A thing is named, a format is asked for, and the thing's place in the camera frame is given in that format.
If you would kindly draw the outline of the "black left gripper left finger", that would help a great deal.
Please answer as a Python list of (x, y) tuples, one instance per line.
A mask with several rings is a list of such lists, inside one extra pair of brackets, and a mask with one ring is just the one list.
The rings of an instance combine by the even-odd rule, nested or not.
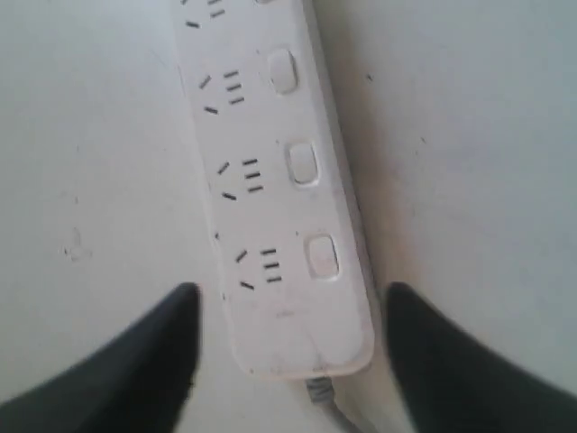
[(1, 405), (3, 432), (173, 432), (200, 356), (198, 286), (181, 283), (123, 333)]

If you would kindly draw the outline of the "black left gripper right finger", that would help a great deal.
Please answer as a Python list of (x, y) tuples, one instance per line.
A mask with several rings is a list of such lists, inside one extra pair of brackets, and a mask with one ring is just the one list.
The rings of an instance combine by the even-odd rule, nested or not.
[(576, 398), (489, 350), (403, 282), (386, 294), (392, 371), (417, 432), (574, 432)]

